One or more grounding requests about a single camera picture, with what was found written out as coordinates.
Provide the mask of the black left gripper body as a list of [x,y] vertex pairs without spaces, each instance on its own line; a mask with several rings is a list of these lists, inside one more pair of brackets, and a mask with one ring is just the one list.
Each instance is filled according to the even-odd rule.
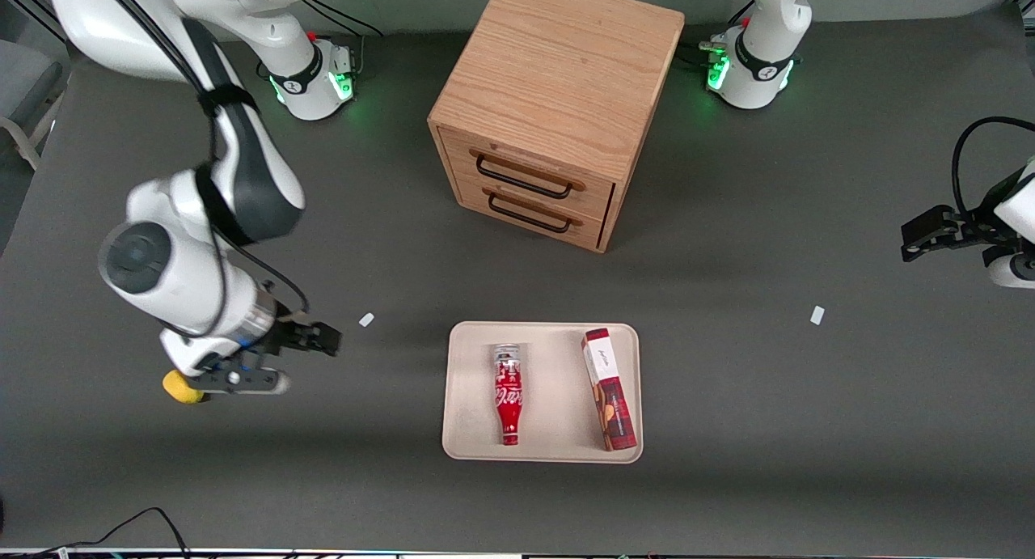
[[966,216],[965,224],[969,225],[969,231],[976,237],[985,239],[988,243],[1009,249],[1021,249],[1021,238],[1012,227],[995,215],[995,207],[1005,201],[1007,195],[1012,193],[1021,180],[1021,173],[1012,173],[1006,178],[999,180],[981,199],[981,202],[973,208],[962,200],[962,186],[957,182],[957,208],[960,216]]

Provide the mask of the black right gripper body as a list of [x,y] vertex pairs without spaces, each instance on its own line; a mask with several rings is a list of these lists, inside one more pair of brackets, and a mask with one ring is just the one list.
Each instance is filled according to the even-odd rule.
[[278,357],[285,350],[304,350],[300,344],[299,322],[294,319],[294,313],[285,305],[274,303],[272,307],[257,303],[247,317],[249,331],[259,324],[267,324],[268,328],[261,337],[254,335],[247,345],[241,348],[241,359],[254,360],[248,367],[259,367],[266,357]]

